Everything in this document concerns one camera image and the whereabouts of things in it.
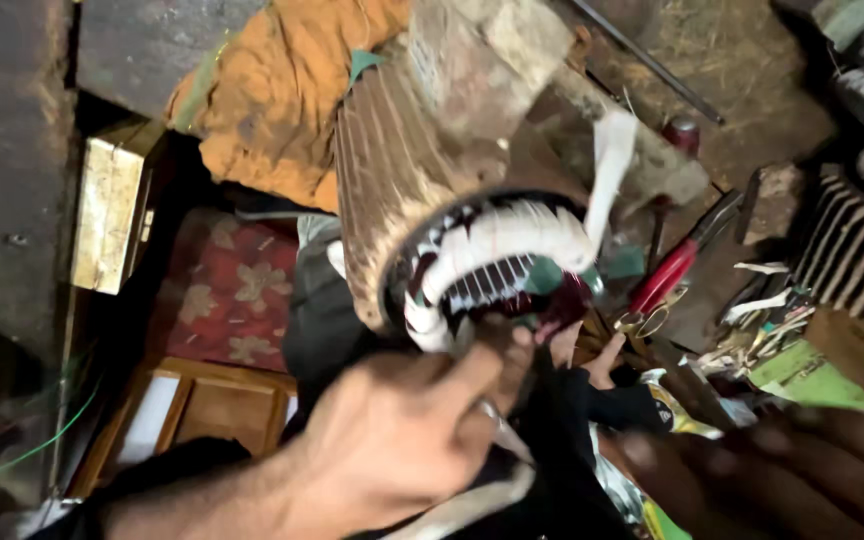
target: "orange cloth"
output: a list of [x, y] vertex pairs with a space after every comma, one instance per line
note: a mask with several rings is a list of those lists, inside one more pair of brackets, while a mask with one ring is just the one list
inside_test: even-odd
[[408, 0], [276, 0], [178, 84], [169, 125], [202, 139], [217, 179], [338, 212], [330, 141], [351, 52], [408, 18]]

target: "red handle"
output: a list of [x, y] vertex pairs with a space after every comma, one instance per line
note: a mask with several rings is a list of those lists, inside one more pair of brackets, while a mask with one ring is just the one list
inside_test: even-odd
[[635, 289], [629, 304], [629, 313], [652, 313], [666, 295], [675, 289], [695, 263], [699, 244], [692, 238], [682, 240], [665, 256], [654, 274]]

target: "hand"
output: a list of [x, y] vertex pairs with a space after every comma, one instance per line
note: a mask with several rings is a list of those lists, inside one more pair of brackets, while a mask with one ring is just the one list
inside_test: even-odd
[[485, 462], [495, 421], [515, 403], [532, 362], [525, 328], [480, 325], [458, 362], [383, 353], [346, 371], [287, 449], [304, 497], [331, 533], [382, 529], [467, 487]]
[[612, 390], [616, 387], [611, 374], [623, 345], [625, 345], [625, 334], [616, 332], [606, 343], [605, 349], [593, 361], [582, 364], [582, 369], [588, 372], [590, 385], [599, 390]]
[[794, 407], [721, 441], [632, 434], [632, 475], [680, 527], [709, 538], [864, 539], [864, 414]]

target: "pliers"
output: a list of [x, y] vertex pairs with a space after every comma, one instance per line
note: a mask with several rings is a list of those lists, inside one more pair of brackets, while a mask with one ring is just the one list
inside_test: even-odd
[[[729, 223], [739, 214], [743, 194], [738, 190], [728, 191], [710, 209], [702, 219], [692, 227], [688, 236], [678, 242], [678, 245], [670, 251], [662, 262], [658, 264], [651, 276], [646, 277], [639, 286], [632, 291], [631, 302], [628, 311], [616, 322], [617, 328], [630, 330], [639, 327], [639, 331], [649, 326], [649, 332], [639, 335], [639, 338], [653, 334], [665, 319], [658, 325], [651, 323], [653, 316], [662, 312], [677, 302], [686, 290], [677, 286], [689, 273], [692, 264], [695, 264], [699, 252], [708, 246]], [[672, 296], [669, 293], [677, 290]]]

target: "red floral cushion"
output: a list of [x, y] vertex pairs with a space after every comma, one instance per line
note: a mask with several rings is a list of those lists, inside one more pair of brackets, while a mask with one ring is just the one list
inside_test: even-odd
[[215, 209], [189, 212], [155, 298], [147, 350], [285, 373], [298, 248], [294, 231]]

